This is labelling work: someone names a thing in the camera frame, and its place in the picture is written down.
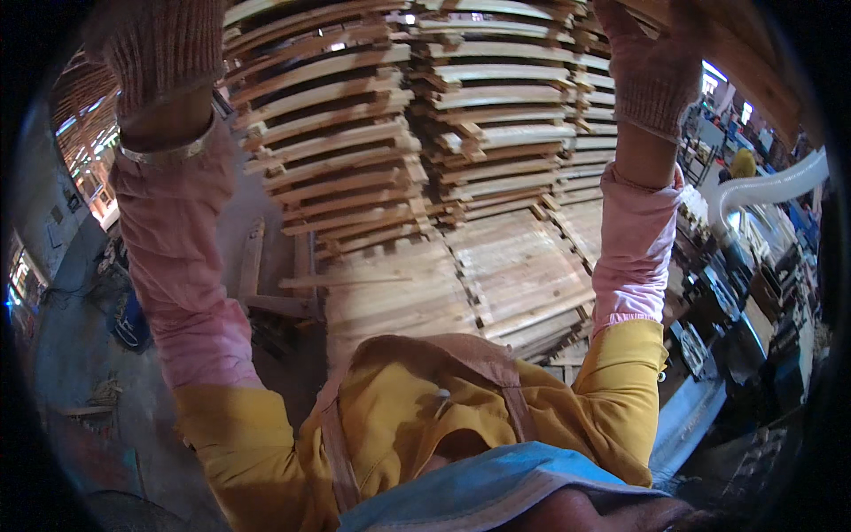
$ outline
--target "hand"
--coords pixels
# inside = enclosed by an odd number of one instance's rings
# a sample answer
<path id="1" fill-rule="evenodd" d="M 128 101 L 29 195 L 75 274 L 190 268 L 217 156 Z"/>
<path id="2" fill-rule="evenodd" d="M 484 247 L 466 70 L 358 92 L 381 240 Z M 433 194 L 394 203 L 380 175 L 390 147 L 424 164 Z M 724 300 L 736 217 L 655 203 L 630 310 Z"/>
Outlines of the hand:
<path id="1" fill-rule="evenodd" d="M 654 41 L 615 0 L 593 8 L 612 47 L 615 118 L 676 144 L 680 116 L 700 93 L 704 17 L 691 0 L 671 0 L 671 29 Z"/>

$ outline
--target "pink sleeve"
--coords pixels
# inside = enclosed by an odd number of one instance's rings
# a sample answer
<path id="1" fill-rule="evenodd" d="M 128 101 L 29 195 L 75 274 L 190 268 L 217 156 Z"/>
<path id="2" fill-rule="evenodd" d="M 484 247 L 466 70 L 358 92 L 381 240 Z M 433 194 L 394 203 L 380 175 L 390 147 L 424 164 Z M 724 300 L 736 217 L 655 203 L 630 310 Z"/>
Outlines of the pink sleeve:
<path id="1" fill-rule="evenodd" d="M 619 177 L 611 163 L 600 187 L 603 245 L 591 277 L 597 295 L 591 338 L 630 319 L 662 321 L 683 172 L 677 166 L 673 185 L 651 192 Z"/>
<path id="2" fill-rule="evenodd" d="M 171 388 L 261 386 L 251 328 L 220 283 L 216 217 L 233 193 L 234 149 L 216 118 L 206 151 L 154 167 L 117 151 L 110 180 L 121 209 L 130 278 Z"/>

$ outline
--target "yellow shirt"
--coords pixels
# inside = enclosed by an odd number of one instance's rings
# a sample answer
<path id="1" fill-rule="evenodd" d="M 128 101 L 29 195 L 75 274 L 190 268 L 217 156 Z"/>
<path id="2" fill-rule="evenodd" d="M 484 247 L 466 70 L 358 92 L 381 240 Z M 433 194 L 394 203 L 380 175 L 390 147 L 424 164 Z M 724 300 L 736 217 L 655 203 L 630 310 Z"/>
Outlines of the yellow shirt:
<path id="1" fill-rule="evenodd" d="M 757 162 L 753 159 L 751 150 L 742 148 L 736 152 L 733 162 L 730 164 L 730 175 L 734 179 L 753 177 L 757 174 Z"/>
<path id="2" fill-rule="evenodd" d="M 577 450 L 629 484 L 649 486 L 656 378 L 666 358 L 662 326 L 631 320 L 594 339 L 573 386 L 517 361 L 539 440 Z M 456 369 L 405 352 L 367 356 L 351 368 L 340 387 L 340 416 L 364 500 L 416 478 L 451 432 L 473 431 L 490 448 L 517 443 L 499 390 L 462 379 Z M 439 388 L 450 391 L 451 402 L 436 416 Z M 202 385 L 174 393 L 180 429 L 234 530 L 336 529 L 317 411 L 295 440 L 275 392 Z"/>

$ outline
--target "person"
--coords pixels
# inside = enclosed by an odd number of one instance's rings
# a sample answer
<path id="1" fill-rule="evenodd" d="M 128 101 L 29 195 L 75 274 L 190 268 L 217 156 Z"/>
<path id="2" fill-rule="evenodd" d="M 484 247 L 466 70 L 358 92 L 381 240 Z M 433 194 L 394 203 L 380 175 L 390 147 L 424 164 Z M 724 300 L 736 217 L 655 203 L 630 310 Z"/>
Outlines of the person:
<path id="1" fill-rule="evenodd" d="M 651 489 L 648 469 L 683 189 L 678 125 L 705 42 L 691 2 L 671 3 L 656 41 L 614 0 L 593 5 L 612 46 L 618 144 L 575 383 L 476 336 L 385 335 L 332 372 L 298 438 L 220 285 L 215 222 L 235 155 L 210 106 L 224 8 L 138 4 L 87 37 L 122 90 L 110 179 L 179 428 L 234 530 L 666 530 L 705 516 Z"/>
<path id="2" fill-rule="evenodd" d="M 718 172 L 718 181 L 723 183 L 732 179 L 747 179 L 757 174 L 757 160 L 754 151 L 748 148 L 740 148 L 729 169 L 721 169 Z"/>

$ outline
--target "lumber stack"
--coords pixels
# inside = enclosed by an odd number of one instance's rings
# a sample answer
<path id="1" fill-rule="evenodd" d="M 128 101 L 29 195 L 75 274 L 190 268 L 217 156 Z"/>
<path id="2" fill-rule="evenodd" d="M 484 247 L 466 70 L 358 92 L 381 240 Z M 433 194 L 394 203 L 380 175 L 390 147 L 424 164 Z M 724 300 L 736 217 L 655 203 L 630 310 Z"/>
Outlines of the lumber stack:
<path id="1" fill-rule="evenodd" d="M 416 0 L 416 131 L 440 199 L 459 203 L 442 221 L 600 197 L 614 84 L 574 36 L 583 4 Z"/>
<path id="2" fill-rule="evenodd" d="M 377 335 L 477 335 L 446 244 L 420 236 L 343 255 L 328 270 L 328 357 L 335 365 Z"/>
<path id="3" fill-rule="evenodd" d="M 591 276 L 551 223 L 519 210 L 464 224 L 445 238 L 480 334 L 510 345 L 515 357 L 539 361 L 589 323 L 581 307 L 594 298 Z"/>
<path id="4" fill-rule="evenodd" d="M 228 34 L 223 84 L 246 131 L 243 170 L 262 173 L 284 234 L 316 233 L 318 259 L 431 231 L 437 211 L 404 117 L 410 47 L 387 22 L 408 6 L 354 0 Z"/>

